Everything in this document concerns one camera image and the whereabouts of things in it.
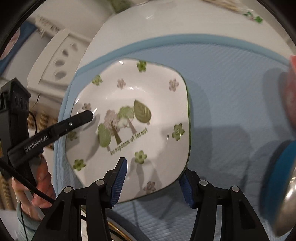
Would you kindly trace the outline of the person's left hand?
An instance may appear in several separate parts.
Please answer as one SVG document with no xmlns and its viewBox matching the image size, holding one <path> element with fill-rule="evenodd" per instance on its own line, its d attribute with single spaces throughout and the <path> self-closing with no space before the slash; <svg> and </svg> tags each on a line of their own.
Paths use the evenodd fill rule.
<svg viewBox="0 0 296 241">
<path fill-rule="evenodd" d="M 51 184 L 51 174 L 48 171 L 47 162 L 42 154 L 40 155 L 40 158 L 41 164 L 36 171 L 37 189 L 47 196 L 55 199 L 56 194 L 53 185 Z M 11 185 L 15 192 L 17 201 L 20 201 L 22 204 L 22 211 L 27 216 L 29 216 L 29 218 L 40 221 L 41 219 L 38 216 L 36 207 L 39 207 L 41 209 L 49 208 L 51 206 L 51 203 L 36 194 L 34 194 L 33 199 L 29 201 L 29 199 L 25 195 L 25 191 L 28 189 L 15 178 L 12 179 Z"/>
</svg>

